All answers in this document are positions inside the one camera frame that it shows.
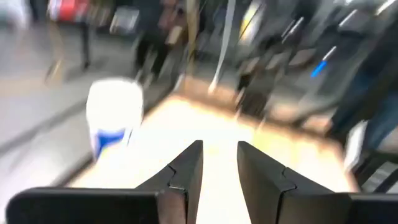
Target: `red object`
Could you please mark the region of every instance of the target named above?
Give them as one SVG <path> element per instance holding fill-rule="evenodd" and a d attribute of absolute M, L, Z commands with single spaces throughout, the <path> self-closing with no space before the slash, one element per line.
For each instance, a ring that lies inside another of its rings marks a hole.
<path fill-rule="evenodd" d="M 80 13 L 86 13 L 89 0 L 60 0 L 58 19 L 61 21 L 74 21 Z"/>

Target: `white cup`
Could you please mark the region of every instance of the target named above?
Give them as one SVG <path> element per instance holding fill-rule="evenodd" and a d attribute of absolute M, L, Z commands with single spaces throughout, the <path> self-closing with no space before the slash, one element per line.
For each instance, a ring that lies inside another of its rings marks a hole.
<path fill-rule="evenodd" d="M 91 85 L 86 104 L 95 160 L 112 145 L 128 147 L 131 136 L 142 122 L 143 90 L 127 78 L 107 78 Z"/>

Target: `wooden table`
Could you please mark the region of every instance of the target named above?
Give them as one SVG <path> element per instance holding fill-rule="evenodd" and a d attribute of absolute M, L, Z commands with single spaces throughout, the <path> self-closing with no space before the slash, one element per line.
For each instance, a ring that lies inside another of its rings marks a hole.
<path fill-rule="evenodd" d="M 152 177 L 194 140 L 204 140 L 197 223 L 250 223 L 236 164 L 238 141 L 335 192 L 354 192 L 335 143 L 271 124 L 259 124 L 181 96 L 170 96 L 142 124 L 129 149 L 107 150 L 71 187 L 134 188 Z"/>

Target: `person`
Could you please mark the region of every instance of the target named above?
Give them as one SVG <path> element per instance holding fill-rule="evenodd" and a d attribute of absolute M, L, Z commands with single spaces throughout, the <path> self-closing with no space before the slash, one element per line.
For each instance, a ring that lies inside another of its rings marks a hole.
<path fill-rule="evenodd" d="M 176 11 L 177 0 L 147 0 L 139 1 L 141 23 L 140 30 L 144 33 L 136 51 L 136 71 L 137 76 L 143 77 L 142 73 L 146 61 L 147 53 L 150 48 L 157 52 L 155 62 L 151 68 L 151 82 L 155 82 L 160 75 L 160 71 L 170 51 L 170 47 L 165 43 L 171 28 L 174 26 L 177 16 L 181 16 L 181 10 Z"/>
<path fill-rule="evenodd" d="M 360 108 L 361 100 L 364 103 L 367 102 L 367 99 L 363 99 L 363 97 L 366 96 L 371 85 L 376 82 L 377 75 L 381 74 L 392 57 L 397 56 L 397 35 L 398 22 L 395 21 L 383 34 L 376 48 L 361 64 L 345 93 L 342 104 L 331 119 L 331 128 L 327 135 L 336 136 L 340 130 L 352 129 L 356 125 L 348 121 L 353 119 L 354 114 Z M 379 102 L 376 112 L 368 120 L 362 145 L 364 152 L 377 150 L 382 141 L 398 126 L 398 88 L 394 87 L 398 86 L 396 84 L 398 83 L 391 85 L 392 88 L 388 90 L 387 96 Z"/>

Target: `blue light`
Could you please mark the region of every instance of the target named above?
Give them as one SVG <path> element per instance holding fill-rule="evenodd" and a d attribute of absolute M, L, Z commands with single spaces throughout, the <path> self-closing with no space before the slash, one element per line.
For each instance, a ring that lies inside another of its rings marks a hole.
<path fill-rule="evenodd" d="M 321 61 L 321 63 L 312 72 L 311 78 L 317 77 L 318 74 L 322 71 L 322 69 L 325 68 L 326 64 L 327 64 L 326 61 Z"/>

